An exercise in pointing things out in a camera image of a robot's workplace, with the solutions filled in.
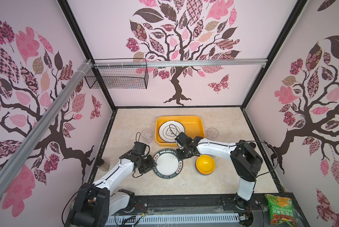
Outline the white plate dark green rim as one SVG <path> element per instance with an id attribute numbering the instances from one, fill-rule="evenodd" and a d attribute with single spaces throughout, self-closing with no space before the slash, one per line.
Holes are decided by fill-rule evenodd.
<path id="1" fill-rule="evenodd" d="M 165 148 L 158 151 L 153 160 L 155 166 L 154 173 L 162 179 L 172 179 L 178 176 L 183 168 L 183 161 L 177 156 L 176 150 Z"/>

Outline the white plate black flower outline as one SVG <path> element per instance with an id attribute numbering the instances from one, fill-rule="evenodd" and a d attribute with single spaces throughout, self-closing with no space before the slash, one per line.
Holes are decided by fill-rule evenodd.
<path id="1" fill-rule="evenodd" d="M 175 139 L 182 132 L 185 133 L 185 127 L 177 121 L 167 121 L 158 130 L 159 137 L 166 143 L 175 143 Z"/>

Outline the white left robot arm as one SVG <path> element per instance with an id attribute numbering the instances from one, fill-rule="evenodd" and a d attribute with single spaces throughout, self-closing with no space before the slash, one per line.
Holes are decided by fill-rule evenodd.
<path id="1" fill-rule="evenodd" d="M 76 199 L 64 226 L 103 227 L 117 211 L 133 208 L 133 192 L 121 189 L 115 193 L 114 190 L 136 170 L 142 176 L 156 166 L 149 151 L 149 145 L 135 142 L 133 148 L 120 156 L 116 166 L 105 176 L 92 184 L 84 183 L 75 193 Z"/>

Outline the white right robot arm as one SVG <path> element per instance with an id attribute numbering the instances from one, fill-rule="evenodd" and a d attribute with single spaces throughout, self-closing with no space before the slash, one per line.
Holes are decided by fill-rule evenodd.
<path id="1" fill-rule="evenodd" d="M 263 164 L 262 157 L 255 151 L 255 142 L 240 140 L 237 143 L 225 143 L 198 136 L 192 139 L 183 132 L 175 141 L 179 146 L 176 154 L 180 160 L 211 155 L 232 161 L 239 176 L 239 187 L 233 203 L 239 210 L 250 209 L 257 174 Z"/>

